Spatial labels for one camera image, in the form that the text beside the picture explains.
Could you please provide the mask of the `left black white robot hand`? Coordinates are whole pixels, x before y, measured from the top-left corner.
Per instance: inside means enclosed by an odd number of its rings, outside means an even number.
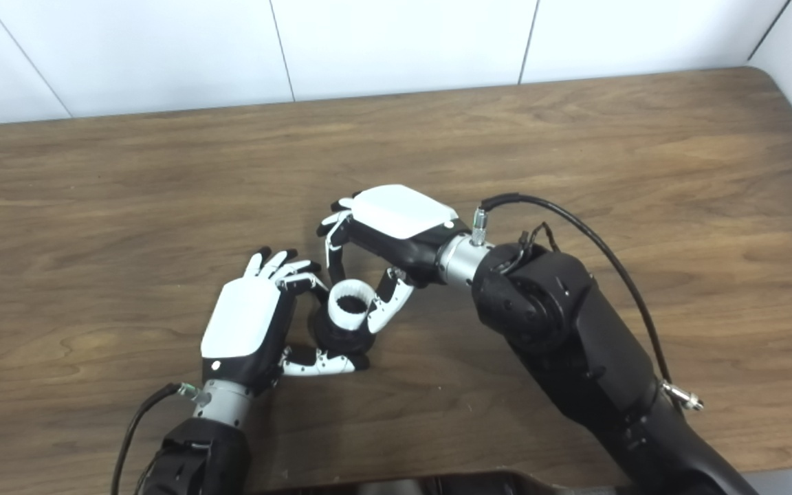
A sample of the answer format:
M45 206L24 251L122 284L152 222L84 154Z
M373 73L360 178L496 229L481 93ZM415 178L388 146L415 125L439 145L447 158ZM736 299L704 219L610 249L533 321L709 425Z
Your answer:
M322 304L328 299L328 288L316 275L320 264L296 256L296 250L273 253L264 245L250 257L244 274L223 286L201 339L204 382L229 382L248 397L260 397L284 375L370 368L365 356L337 354L320 344L288 344L298 296L313 294Z

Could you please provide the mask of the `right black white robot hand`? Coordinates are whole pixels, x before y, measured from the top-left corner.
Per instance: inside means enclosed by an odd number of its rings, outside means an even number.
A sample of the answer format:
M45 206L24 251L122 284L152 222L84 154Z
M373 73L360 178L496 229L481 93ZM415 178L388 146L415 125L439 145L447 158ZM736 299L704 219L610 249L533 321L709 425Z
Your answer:
M415 289L445 285L443 253L470 232L452 207L401 184L340 198L331 210L316 228L332 282L327 316L351 334L377 334ZM350 243L390 264L377 289L344 273L343 250Z

